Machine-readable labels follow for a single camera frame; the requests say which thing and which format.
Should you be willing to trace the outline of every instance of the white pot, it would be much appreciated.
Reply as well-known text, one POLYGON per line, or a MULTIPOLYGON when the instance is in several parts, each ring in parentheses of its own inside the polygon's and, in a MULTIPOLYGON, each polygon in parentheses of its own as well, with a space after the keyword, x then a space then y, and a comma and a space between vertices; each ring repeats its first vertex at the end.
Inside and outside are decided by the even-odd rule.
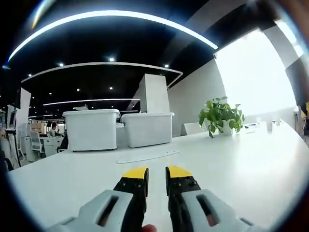
POLYGON ((222 130, 223 130, 223 133, 220 133, 220 135, 223 135, 223 136, 231 136, 233 134, 233 130, 230 128, 230 126, 228 125, 229 123, 229 120, 228 121, 223 121, 223 127, 222 127, 222 130))

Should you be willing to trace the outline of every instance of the curved light strip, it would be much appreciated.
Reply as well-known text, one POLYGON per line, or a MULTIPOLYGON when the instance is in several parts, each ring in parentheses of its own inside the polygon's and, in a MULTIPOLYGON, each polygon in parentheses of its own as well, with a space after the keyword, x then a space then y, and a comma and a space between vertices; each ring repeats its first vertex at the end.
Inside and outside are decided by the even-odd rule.
POLYGON ((37 32, 33 33, 32 35, 30 35, 28 38, 26 38, 10 55, 8 62, 10 61, 10 59, 12 59, 12 57, 20 50, 22 49, 27 43, 29 43, 31 40, 33 40, 34 38, 38 37, 39 35, 43 34, 44 32, 57 27, 59 25, 62 25, 64 23, 68 23, 74 20, 78 20, 78 19, 83 19, 83 18, 90 18, 90 17, 98 17, 98 16, 125 16, 125 17, 134 17, 134 18, 142 18, 142 19, 147 19, 150 21, 154 21, 157 23, 162 23, 165 24, 167 26, 170 26, 172 28, 176 28, 178 30, 181 30, 189 35, 194 36, 195 38, 201 40, 202 42, 206 43, 207 45, 209 45, 210 47, 212 47, 213 49, 217 49, 218 46, 215 45, 214 43, 212 43, 211 41, 209 41, 208 39, 206 39, 205 37, 197 34, 196 32, 178 24, 178 23, 174 23, 172 21, 169 21, 167 19, 164 18, 160 18, 151 14, 144 14, 144 13, 140 13, 140 12, 133 12, 133 11, 117 11, 117 10, 110 10, 110 11, 92 11, 92 12, 86 12, 86 13, 81 13, 81 14, 76 14, 76 15, 72 15, 63 19, 60 19, 54 23, 51 23, 43 28, 41 28, 40 30, 38 30, 37 32))
POLYGON ((79 64, 70 64, 70 65, 65 65, 62 67, 55 67, 52 69, 48 69, 42 72, 39 72, 37 74, 31 75, 30 77, 24 79, 21 81, 21 83, 30 80, 36 76, 45 74, 45 73, 49 73, 52 71, 56 71, 56 70, 60 70, 60 69, 68 69, 68 68, 75 68, 75 67, 82 67, 82 66, 90 66, 90 65, 127 65, 127 66, 137 66, 137 67, 145 67, 145 68, 151 68, 151 69, 159 69, 159 70, 165 70, 165 71, 169 71, 169 72, 173 72, 173 73, 178 73, 179 75, 175 78, 179 79, 182 75, 183 72, 181 71, 177 71, 177 70, 173 70, 173 69, 167 69, 167 68, 163 68, 163 67, 159 67, 159 66, 154 66, 154 65, 149 65, 149 64, 138 64, 138 63, 128 63, 128 62, 107 62, 107 61, 102 61, 102 62, 89 62, 89 63, 79 63, 79 64))
POLYGON ((33 117, 49 117, 49 116, 53 116, 53 115, 30 116, 30 117, 28 117, 28 118, 33 118, 33 117))
POLYGON ((89 99, 89 100, 80 100, 80 101, 62 101, 55 103, 43 104, 43 106, 47 105, 58 105, 58 104, 66 104, 66 103, 76 103, 76 102, 100 102, 100 101, 140 101, 139 98, 111 98, 111 99, 89 99))

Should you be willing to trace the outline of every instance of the bin lid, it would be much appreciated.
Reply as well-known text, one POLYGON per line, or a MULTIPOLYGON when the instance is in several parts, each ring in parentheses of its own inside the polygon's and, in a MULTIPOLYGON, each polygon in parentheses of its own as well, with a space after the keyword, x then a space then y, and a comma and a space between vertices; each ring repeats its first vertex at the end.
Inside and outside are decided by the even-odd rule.
POLYGON ((106 109, 106 110, 79 110, 79 111, 66 111, 63 112, 62 116, 66 117, 68 115, 90 115, 90 114, 110 114, 117 113, 118 117, 120 117, 119 110, 116 109, 106 109))
POLYGON ((121 118, 126 118, 126 117, 154 117, 154 116, 174 116, 175 114, 170 112, 170 113, 139 113, 139 114, 125 114, 122 115, 121 118))

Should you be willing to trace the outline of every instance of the potted plant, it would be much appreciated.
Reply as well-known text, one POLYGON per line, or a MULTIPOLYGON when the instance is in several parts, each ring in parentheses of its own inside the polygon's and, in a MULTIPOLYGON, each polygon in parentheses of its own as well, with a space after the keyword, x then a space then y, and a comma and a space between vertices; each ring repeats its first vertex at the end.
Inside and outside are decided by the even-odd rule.
POLYGON ((221 97, 207 101, 205 103, 207 109, 202 109, 198 115, 201 127, 205 119, 209 121, 208 131, 211 138, 213 138, 213 133, 216 129, 226 135, 231 135, 233 128, 236 132, 239 132, 241 124, 245 120, 242 110, 238 109, 240 104, 236 104, 235 108, 231 108, 228 103, 220 102, 226 99, 227 97, 221 97))

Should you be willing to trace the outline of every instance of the person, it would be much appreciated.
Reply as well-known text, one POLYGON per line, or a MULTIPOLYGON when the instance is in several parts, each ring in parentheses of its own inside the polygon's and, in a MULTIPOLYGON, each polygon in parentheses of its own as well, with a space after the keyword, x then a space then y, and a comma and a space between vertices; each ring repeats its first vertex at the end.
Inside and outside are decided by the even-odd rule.
POLYGON ((49 137, 56 137, 56 127, 57 127, 57 124, 55 122, 52 123, 52 128, 49 130, 48 132, 48 136, 49 137))

